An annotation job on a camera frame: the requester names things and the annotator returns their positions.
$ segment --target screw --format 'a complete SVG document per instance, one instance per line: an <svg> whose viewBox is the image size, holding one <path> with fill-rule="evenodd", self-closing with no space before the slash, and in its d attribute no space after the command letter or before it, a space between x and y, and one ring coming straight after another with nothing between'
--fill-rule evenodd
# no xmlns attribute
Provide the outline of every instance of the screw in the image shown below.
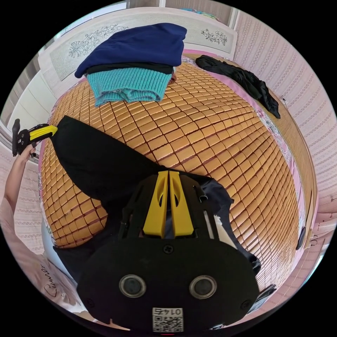
<svg viewBox="0 0 337 337"><path fill-rule="evenodd" d="M244 302L241 304L240 308L241 308L242 310L247 309L247 308L251 305L251 303L252 303L252 302L248 299L248 300L244 301Z"/></svg>
<svg viewBox="0 0 337 337"><path fill-rule="evenodd" d="M174 249L170 245L165 245L164 248L163 248L163 252L165 254L171 254L171 253L173 253L173 251L174 251Z"/></svg>
<svg viewBox="0 0 337 337"><path fill-rule="evenodd" d="M95 303L91 298L88 298L87 299L87 305L88 305L88 307L93 308L95 306Z"/></svg>

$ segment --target printed number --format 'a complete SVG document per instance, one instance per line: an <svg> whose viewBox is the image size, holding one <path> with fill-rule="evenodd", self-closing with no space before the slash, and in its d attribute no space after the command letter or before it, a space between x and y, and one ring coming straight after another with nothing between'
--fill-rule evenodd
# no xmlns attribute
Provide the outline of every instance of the printed number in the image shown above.
<svg viewBox="0 0 337 337"><path fill-rule="evenodd" d="M155 315L165 315L165 316L180 316L181 315L181 309L155 308L154 314Z"/></svg>

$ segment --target blue cloth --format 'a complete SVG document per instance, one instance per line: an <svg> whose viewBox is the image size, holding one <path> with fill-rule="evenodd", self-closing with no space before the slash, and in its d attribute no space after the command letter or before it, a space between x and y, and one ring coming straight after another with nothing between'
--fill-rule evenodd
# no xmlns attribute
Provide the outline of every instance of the blue cloth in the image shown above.
<svg viewBox="0 0 337 337"><path fill-rule="evenodd" d="M88 68L102 64L153 62L180 66L186 33L186 28L170 23L119 31L90 53L75 77L81 78Z"/></svg>
<svg viewBox="0 0 337 337"><path fill-rule="evenodd" d="M89 74L95 106L107 102L161 101L172 75L143 68L124 68Z"/></svg>

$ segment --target bamboo sleeping mat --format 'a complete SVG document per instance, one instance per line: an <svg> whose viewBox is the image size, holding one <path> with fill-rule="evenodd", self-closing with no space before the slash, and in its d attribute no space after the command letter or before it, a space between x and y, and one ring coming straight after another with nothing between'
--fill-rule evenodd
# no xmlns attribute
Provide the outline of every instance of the bamboo sleeping mat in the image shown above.
<svg viewBox="0 0 337 337"><path fill-rule="evenodd" d="M261 260L260 289L278 286L288 277L299 222L292 175L254 109L228 86L183 63L161 102L115 102L96 108L85 80L58 101L50 124L57 125L64 115L168 168L215 178L234 199L234 234ZM106 213L100 202L74 186L50 140L41 178L46 217L59 247L80 245L102 230Z"/></svg>

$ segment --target sticker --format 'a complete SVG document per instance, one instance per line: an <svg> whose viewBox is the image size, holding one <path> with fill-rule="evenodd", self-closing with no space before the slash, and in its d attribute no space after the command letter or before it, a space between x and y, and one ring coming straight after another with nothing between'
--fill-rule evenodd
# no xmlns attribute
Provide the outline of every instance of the sticker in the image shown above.
<svg viewBox="0 0 337 337"><path fill-rule="evenodd" d="M152 308L153 332L183 332L182 308Z"/></svg>

